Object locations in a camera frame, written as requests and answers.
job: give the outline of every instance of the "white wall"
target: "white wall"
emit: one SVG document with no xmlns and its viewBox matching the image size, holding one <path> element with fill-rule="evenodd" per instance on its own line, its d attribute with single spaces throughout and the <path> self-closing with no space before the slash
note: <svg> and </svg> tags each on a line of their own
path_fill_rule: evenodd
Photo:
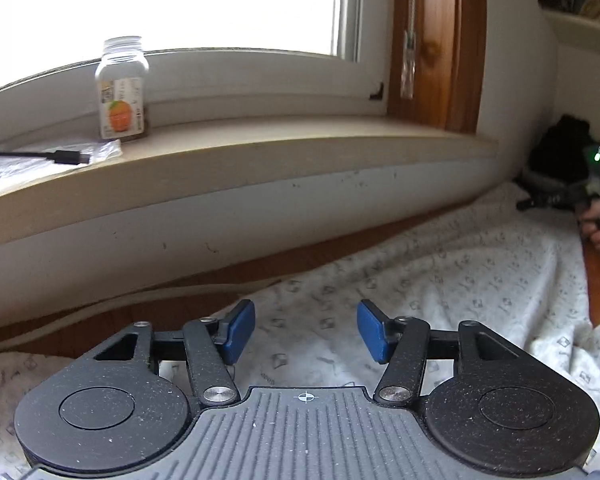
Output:
<svg viewBox="0 0 600 480">
<path fill-rule="evenodd" d="M 600 140 L 600 56 L 560 45 L 555 94 L 555 119 L 571 114 L 591 124 L 592 136 Z"/>
<path fill-rule="evenodd" d="M 395 221 L 510 178 L 551 119 L 556 44 L 536 0 L 488 0 L 478 130 L 495 160 L 316 176 L 74 224 L 0 246 L 0 324 Z"/>
</svg>

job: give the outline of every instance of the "person's hand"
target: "person's hand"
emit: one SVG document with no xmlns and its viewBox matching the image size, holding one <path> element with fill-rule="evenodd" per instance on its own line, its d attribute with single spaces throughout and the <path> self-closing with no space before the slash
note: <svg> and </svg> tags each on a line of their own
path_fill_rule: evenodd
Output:
<svg viewBox="0 0 600 480">
<path fill-rule="evenodd" d="M 596 220 L 600 219 L 600 199 L 591 202 L 591 207 L 580 215 L 580 231 L 582 236 L 591 240 L 591 243 L 600 251 L 600 229 Z"/>
</svg>

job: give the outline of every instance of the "orange fruit picture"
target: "orange fruit picture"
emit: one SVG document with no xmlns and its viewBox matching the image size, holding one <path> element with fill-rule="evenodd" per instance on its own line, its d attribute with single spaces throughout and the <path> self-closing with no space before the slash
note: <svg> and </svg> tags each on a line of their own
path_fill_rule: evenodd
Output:
<svg viewBox="0 0 600 480">
<path fill-rule="evenodd" d="M 131 126 L 133 110 L 129 103 L 113 101 L 109 105 L 109 124 L 114 132 L 126 132 Z"/>
</svg>

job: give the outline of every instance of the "gray ribbed plate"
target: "gray ribbed plate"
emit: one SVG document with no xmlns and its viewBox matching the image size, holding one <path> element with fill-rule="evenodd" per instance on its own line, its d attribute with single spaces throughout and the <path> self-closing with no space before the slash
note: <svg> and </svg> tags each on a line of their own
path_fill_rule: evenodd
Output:
<svg viewBox="0 0 600 480">
<path fill-rule="evenodd" d="M 544 480 L 579 480 L 571 469 Z M 62 477 L 34 470 L 29 480 Z M 407 410 L 372 403 L 363 388 L 253 388 L 242 403 L 200 415 L 171 453 L 119 480 L 410 479 L 495 477 L 454 460 Z"/>
</svg>

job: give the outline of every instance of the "bottle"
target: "bottle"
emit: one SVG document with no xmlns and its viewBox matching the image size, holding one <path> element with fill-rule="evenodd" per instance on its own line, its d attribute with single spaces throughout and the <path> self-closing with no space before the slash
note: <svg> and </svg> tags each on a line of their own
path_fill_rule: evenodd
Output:
<svg viewBox="0 0 600 480">
<path fill-rule="evenodd" d="M 133 140 L 146 135 L 142 90 L 148 71 L 139 36 L 104 42 L 96 69 L 101 138 Z"/>
</svg>

